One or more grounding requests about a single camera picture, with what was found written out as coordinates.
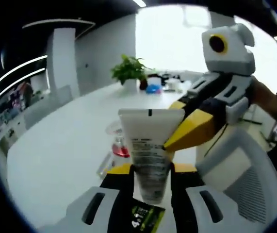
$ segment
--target led strip light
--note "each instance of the led strip light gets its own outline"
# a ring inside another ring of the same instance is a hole
[[[40,20],[40,21],[36,21],[36,22],[26,24],[22,27],[22,29],[30,27],[30,26],[34,26],[34,25],[44,24],[44,23],[59,23],[59,22],[84,23],[84,24],[95,25],[94,22],[81,20],[81,19],[54,18],[54,19],[45,19],[45,20]]]
[[[45,59],[45,58],[47,58],[47,57],[48,57],[47,55],[44,55],[44,56],[41,56],[41,57],[34,58],[34,59],[32,59],[32,60],[30,60],[30,61],[28,61],[28,62],[25,62],[25,63],[23,63],[23,64],[20,64],[19,66],[17,66],[17,67],[15,67],[15,68],[13,68],[12,70],[10,70],[8,73],[5,73],[5,74],[0,78],[0,82],[1,82],[4,78],[6,78],[8,75],[10,75],[10,74],[12,74],[13,72],[17,71],[18,69],[20,69],[20,68],[22,68],[22,67],[24,67],[24,66],[26,66],[26,65],[28,65],[28,64],[30,64],[30,63],[33,63],[33,62],[36,62],[36,61]]]
[[[23,81],[24,79],[34,75],[34,74],[37,74],[37,73],[40,73],[41,71],[44,71],[46,68],[41,68],[39,70],[36,70],[28,75],[25,75],[24,77],[16,80],[15,82],[13,82],[12,84],[10,84],[9,86],[7,86],[5,89],[3,89],[3,91],[0,92],[0,97],[6,92],[8,91],[10,88],[12,88],[14,85],[16,85],[17,83],[19,83],[20,81]]]
[[[145,7],[146,3],[143,0],[133,0],[140,7]]]

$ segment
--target yellow robot part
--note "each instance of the yellow robot part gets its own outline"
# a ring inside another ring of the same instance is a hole
[[[107,174],[115,174],[115,175],[127,175],[130,173],[131,164],[123,164],[121,166],[115,166],[110,169]]]
[[[175,101],[168,109],[182,109],[186,104],[180,101]]]
[[[200,109],[192,112],[164,144],[167,152],[201,145],[215,135],[213,115]]]
[[[192,164],[175,164],[174,163],[175,172],[195,172],[197,171],[196,167]]]

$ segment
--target white column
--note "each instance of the white column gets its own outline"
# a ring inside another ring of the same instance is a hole
[[[216,12],[211,11],[211,22],[212,27],[222,27],[222,26],[232,26],[235,24],[234,18],[229,16],[224,16],[222,14],[218,14]]]
[[[51,92],[53,93],[60,88],[69,86],[73,98],[79,97],[75,55],[75,29],[54,29],[48,40],[47,55],[47,70]]]

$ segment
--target white pot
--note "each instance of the white pot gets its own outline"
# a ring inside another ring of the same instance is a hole
[[[137,80],[136,79],[128,79],[123,84],[124,88],[129,92],[137,92]]]

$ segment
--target window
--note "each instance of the window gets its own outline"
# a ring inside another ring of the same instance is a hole
[[[253,30],[253,24],[248,22],[247,20],[240,18],[238,16],[234,16],[234,22],[235,23],[241,23],[244,24],[246,27],[248,27],[251,31]]]
[[[250,48],[256,62],[254,76],[273,93],[277,92],[277,42],[262,29],[254,26],[255,47]]]
[[[136,57],[149,68],[206,72],[201,34],[209,27],[203,7],[143,8],[136,15]]]

